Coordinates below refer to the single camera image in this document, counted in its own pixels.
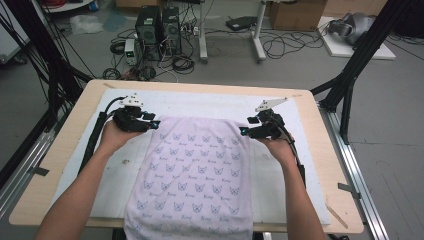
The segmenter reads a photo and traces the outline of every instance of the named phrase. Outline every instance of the desk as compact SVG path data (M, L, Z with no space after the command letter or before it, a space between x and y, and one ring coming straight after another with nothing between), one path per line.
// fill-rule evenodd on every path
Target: desk
M35 175L10 215L10 223L16 225L39 225L46 214L56 191L66 162L78 144L87 122L108 88L160 90L172 92L217 93L256 96L288 96L294 98L302 119L305 135L321 182L331 224L324 227L331 233L360 233L362 220L349 192L337 188L337 183L346 184L332 143L312 94L306 90L235 87L217 85L195 85L176 83L91 81L62 130L44 158L41 167L49 169L47 176ZM122 227L123 219L90 218L87 226ZM286 227L276 223L254 223L255 231L285 232Z
M266 8L266 2L270 0L261 0L259 4L259 12L258 12L258 19L256 22L256 30L252 32L252 40L253 45L255 46L256 52L258 53L258 63L261 61L264 61L266 59L264 49L262 48L262 43L259 40L259 34L261 32L262 27L262 21L264 19L265 15L265 8ZM205 3L205 0L200 0L200 26L199 26L199 51L200 51L200 60L203 63L208 62L208 50L206 48L206 34L205 34L205 19L206 16L204 15L204 9L203 5Z

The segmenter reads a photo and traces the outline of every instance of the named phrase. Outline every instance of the gray floor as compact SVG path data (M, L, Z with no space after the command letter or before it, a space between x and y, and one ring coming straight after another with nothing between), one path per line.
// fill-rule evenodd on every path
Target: gray floor
M105 22L109 11L94 13ZM91 14L85 9L60 15L60 21L76 14ZM224 18L207 20L208 26L225 29ZM127 20L116 32L70 36L68 39L94 72L101 76L110 67L110 40L117 33L134 26ZM419 239L424 234L424 62L390 43L387 46L397 56L395 61L372 60L355 85L349 137L368 188L391 239ZM397 43L424 57L424 46ZM347 58L330 57L323 48L304 48L279 60L256 62L256 54L248 35L215 34L208 37L209 63L197 61L195 71L178 75L180 83L257 86L272 88L312 89L337 76ZM71 54L73 65L84 70ZM34 70L8 64L0 66L0 104L3 110L1 127L0 167L10 158L20 142L46 109L42 89ZM157 81L176 82L171 74ZM317 100L325 96L316 96ZM34 227L11 226L10 211L0 221L2 239L28 239ZM87 229L83 239L110 239L111 230ZM350 235L351 239L371 239L368 231ZM274 239L286 239L275 234Z

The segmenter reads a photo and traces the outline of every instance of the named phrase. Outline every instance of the electronic device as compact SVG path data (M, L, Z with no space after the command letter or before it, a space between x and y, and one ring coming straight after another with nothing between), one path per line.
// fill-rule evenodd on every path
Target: electronic device
M135 30L142 57L150 61L161 60L162 46L160 44L165 38L159 6L142 6L135 23Z
M127 59L127 64L130 66L135 66L137 64L137 51L135 48L135 40L127 39L125 40L125 58Z
M180 55L182 53L179 15L178 7L166 7L162 11L166 54L168 55Z
M142 6L135 23L140 45L155 45L163 41L159 6Z
M364 13L347 13L342 19L333 20L328 25L329 33L337 33L345 41L355 46L357 41L370 29L374 19Z
M143 103L137 95L126 97L120 100L119 104L123 107L113 111L113 121L121 130L125 132L146 132L150 129L159 128L160 121L153 120L156 115L141 110Z
M274 99L263 101L259 107L255 109L256 112L259 112L254 117L247 118L247 121L250 124L258 124L261 126L248 128L248 127L240 127L240 134L242 136L248 136L250 138L268 138L270 137L272 140L277 138L285 139L292 149L293 155L296 159L296 165L299 169L300 175L302 176L303 183L306 186L305 181L305 167L300 163L296 147L294 146L294 139L284 127L285 123L280 114L274 113L272 110L273 107L284 103L287 101L287 98L283 99Z
M257 17L239 17L226 21L225 23L231 30L240 31L256 26L257 19Z

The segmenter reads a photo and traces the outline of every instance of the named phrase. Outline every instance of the fabric garment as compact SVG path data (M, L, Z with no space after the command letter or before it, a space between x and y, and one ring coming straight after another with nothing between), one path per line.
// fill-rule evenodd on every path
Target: fabric garment
M251 239L249 139L229 120L160 118L125 212L132 239Z

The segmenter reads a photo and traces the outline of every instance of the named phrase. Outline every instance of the computer tower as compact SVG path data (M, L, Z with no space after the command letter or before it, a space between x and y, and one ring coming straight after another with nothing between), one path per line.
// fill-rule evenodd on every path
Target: computer tower
M166 39L166 54L180 55L182 50L178 7L166 7L163 9L162 24Z
M144 47L144 59L148 61L161 61L165 48L158 45L146 45Z
M141 49L143 45L157 45L163 40L163 26L159 6L142 6L135 23Z

